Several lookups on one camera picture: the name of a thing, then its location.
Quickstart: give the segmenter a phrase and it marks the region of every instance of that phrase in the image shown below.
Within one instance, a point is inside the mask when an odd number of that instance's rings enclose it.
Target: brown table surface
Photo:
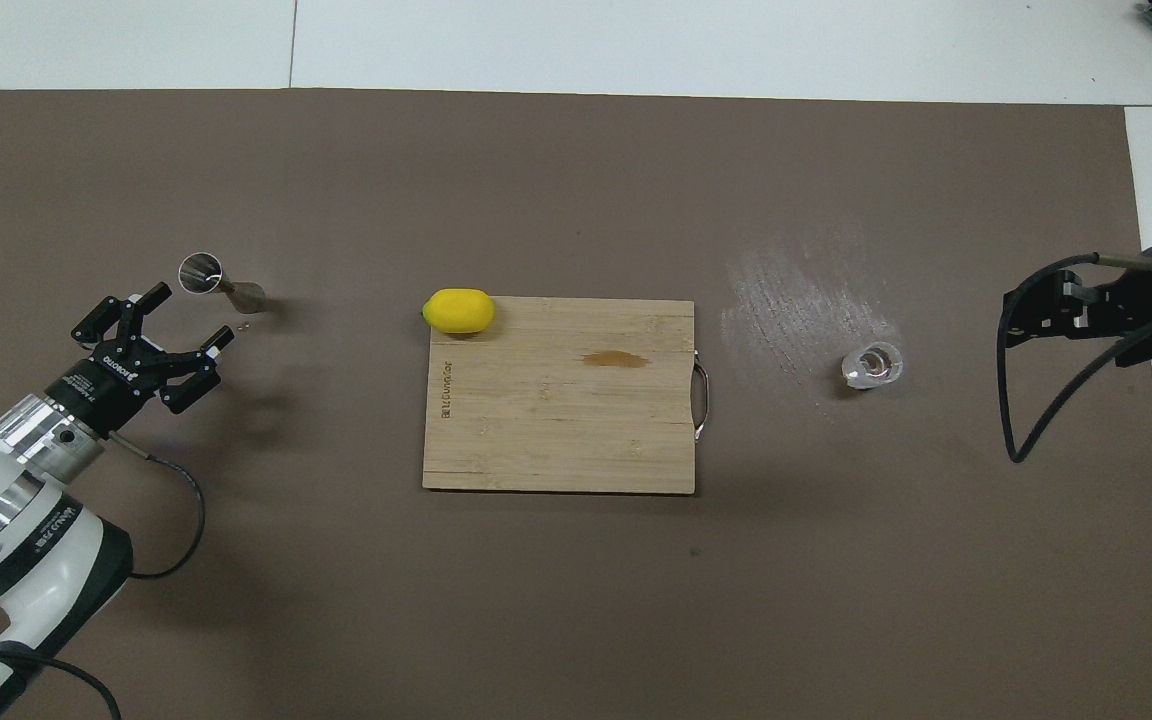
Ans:
[[[276,300],[147,320],[250,323],[219,389],[126,429],[200,476],[207,536],[63,658],[141,720],[1152,717],[1149,370],[1023,467],[993,386],[1002,291],[1134,250],[1131,177],[1096,106],[0,92],[0,414],[189,252]],[[445,286],[694,300],[699,495],[420,488]],[[859,395],[838,361],[871,338],[908,367]],[[1021,348],[1020,424],[1100,347]],[[142,568],[191,532],[116,448],[73,491]],[[100,712],[50,673],[9,717]]]

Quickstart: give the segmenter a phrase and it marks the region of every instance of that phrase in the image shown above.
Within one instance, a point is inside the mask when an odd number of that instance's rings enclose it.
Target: metal jigger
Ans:
[[[265,309],[265,288],[257,283],[238,283],[225,276],[220,260],[211,252],[195,252],[180,263],[180,287],[194,295],[223,291],[242,314],[259,313]]]

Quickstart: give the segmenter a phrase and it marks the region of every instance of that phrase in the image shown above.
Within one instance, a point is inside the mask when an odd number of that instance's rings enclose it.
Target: cutting board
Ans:
[[[691,301],[493,301],[430,333],[426,488],[695,492]]]

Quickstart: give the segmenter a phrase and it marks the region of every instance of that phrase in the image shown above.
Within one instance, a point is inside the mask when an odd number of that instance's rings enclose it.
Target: cutting board handle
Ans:
[[[705,420],[708,419],[708,373],[705,372],[704,365],[700,364],[700,351],[694,350],[696,354],[695,363],[691,365],[691,372],[700,376],[700,399],[704,401],[704,410],[700,414],[700,419],[695,419],[695,414],[692,414],[692,420],[696,420],[696,442],[700,441],[700,433],[705,432]]]

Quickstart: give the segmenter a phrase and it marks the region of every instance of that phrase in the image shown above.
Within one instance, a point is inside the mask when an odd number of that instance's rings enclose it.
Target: lemon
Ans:
[[[467,287],[444,287],[420,308],[425,323],[448,334],[476,333],[486,329],[495,318],[495,304],[488,294]]]

